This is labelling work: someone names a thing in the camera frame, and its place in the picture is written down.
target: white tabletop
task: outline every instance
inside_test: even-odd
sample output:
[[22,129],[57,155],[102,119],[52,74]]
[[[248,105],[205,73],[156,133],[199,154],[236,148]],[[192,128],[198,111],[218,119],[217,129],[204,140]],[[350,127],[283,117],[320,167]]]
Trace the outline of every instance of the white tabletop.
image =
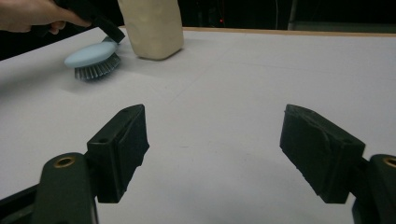
[[317,111],[366,143],[366,159],[396,154],[396,38],[184,35],[162,62],[125,38],[120,67],[95,83],[63,61],[102,41],[99,29],[0,62],[0,198],[144,104],[150,148],[121,202],[98,204],[101,223],[353,223],[352,195],[325,204],[282,153],[284,109]]

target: hand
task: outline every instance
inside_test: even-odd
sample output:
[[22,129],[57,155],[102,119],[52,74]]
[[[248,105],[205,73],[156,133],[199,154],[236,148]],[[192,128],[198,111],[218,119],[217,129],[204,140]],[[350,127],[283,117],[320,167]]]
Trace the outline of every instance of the hand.
[[52,0],[0,0],[0,30],[24,33],[29,32],[32,25],[50,24],[49,31],[56,35],[67,21],[78,26],[91,25]]

